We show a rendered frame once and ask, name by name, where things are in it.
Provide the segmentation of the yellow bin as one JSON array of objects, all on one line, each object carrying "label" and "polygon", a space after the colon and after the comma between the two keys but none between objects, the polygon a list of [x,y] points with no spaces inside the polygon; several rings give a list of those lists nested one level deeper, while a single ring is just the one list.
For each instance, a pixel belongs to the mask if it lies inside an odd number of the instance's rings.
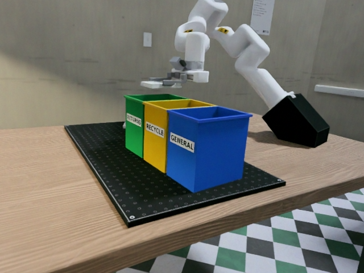
[{"label": "yellow bin", "polygon": [[147,101],[144,104],[144,160],[167,173],[167,110],[216,106],[196,100]]}]

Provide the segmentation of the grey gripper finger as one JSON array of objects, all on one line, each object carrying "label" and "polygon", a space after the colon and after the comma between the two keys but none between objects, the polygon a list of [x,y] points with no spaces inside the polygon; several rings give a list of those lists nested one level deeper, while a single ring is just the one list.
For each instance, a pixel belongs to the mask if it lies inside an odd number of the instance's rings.
[{"label": "grey gripper finger", "polygon": [[167,78],[149,78],[149,81],[163,81],[163,80],[171,80],[172,77],[174,78],[180,78],[180,72],[168,72],[167,73]]},{"label": "grey gripper finger", "polygon": [[187,81],[187,75],[186,73],[181,73],[180,78],[182,80],[163,80],[162,85],[163,86],[173,86],[174,84],[184,84]]}]

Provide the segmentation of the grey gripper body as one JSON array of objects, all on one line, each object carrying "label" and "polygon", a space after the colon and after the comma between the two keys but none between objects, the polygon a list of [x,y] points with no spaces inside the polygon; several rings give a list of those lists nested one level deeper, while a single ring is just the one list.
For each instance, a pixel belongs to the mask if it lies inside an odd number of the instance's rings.
[{"label": "grey gripper body", "polygon": [[[190,82],[208,82],[209,72],[203,71],[203,69],[191,69],[191,70],[185,70],[177,71],[175,69],[172,69],[172,72],[180,72],[180,73],[186,73],[187,75],[187,81]],[[192,80],[191,80],[192,79]]]}]

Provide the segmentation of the blue bin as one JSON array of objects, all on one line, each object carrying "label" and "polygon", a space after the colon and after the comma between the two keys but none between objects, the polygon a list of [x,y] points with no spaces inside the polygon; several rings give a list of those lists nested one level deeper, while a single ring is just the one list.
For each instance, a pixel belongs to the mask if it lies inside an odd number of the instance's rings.
[{"label": "blue bin", "polygon": [[253,114],[220,106],[167,112],[169,177],[193,193],[242,178]]}]

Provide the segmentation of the green open-top bin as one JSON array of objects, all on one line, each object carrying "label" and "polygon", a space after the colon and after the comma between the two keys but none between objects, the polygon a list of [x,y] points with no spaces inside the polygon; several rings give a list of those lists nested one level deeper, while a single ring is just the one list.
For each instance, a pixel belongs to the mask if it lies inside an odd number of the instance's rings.
[{"label": "green open-top bin", "polygon": [[144,158],[144,104],[147,101],[191,100],[173,94],[126,95],[126,148]]}]

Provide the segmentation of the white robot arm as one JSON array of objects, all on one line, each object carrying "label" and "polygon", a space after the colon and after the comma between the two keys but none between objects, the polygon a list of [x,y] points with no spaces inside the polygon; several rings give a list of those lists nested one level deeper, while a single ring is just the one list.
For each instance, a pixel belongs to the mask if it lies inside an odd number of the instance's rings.
[{"label": "white robot arm", "polygon": [[173,57],[169,62],[178,71],[204,69],[204,56],[210,45],[208,37],[216,39],[232,58],[239,56],[235,69],[271,110],[286,95],[294,92],[284,92],[265,69],[257,68],[270,49],[252,27],[243,24],[236,32],[230,27],[217,27],[227,12],[228,7],[221,0],[198,0],[188,22],[176,31],[175,48],[185,52],[185,61],[181,57]]}]

